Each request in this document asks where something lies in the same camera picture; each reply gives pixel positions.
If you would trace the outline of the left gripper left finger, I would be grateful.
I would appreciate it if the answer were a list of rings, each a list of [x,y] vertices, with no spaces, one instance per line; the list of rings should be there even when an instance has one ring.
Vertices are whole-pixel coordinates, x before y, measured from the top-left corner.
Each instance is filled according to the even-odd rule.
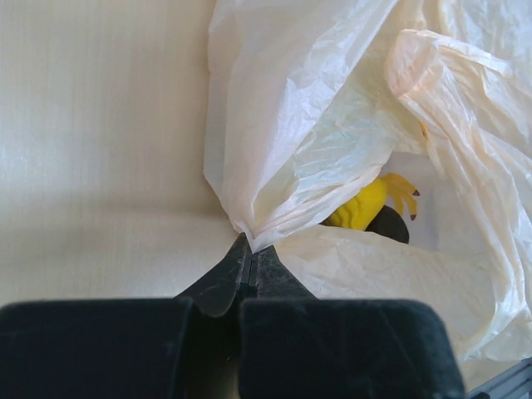
[[[177,298],[190,298],[207,316],[224,316],[246,287],[249,272],[249,242],[240,234],[227,254],[206,274],[192,283]]]

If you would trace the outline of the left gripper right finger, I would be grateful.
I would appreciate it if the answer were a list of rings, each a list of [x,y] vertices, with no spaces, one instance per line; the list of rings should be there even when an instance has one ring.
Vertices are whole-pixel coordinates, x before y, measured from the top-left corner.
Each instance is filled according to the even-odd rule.
[[[281,262],[274,246],[252,255],[250,298],[316,299]]]

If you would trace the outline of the yellow banana bunch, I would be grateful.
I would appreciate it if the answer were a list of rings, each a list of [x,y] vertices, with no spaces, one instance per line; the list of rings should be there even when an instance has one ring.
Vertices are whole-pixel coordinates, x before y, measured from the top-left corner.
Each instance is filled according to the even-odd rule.
[[[345,229],[365,230],[386,205],[387,198],[393,202],[392,209],[403,216],[404,205],[411,219],[417,216],[416,197],[420,195],[417,187],[402,175],[389,173],[377,177],[362,188],[349,201],[338,207],[322,225]]]

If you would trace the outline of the translucent plastic bag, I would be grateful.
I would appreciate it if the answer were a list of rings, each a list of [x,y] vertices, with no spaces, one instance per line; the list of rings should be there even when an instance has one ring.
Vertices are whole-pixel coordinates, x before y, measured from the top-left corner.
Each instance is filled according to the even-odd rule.
[[[531,4],[219,1],[204,176],[324,297],[407,297],[461,361],[531,354]],[[408,244],[322,225],[377,177]]]

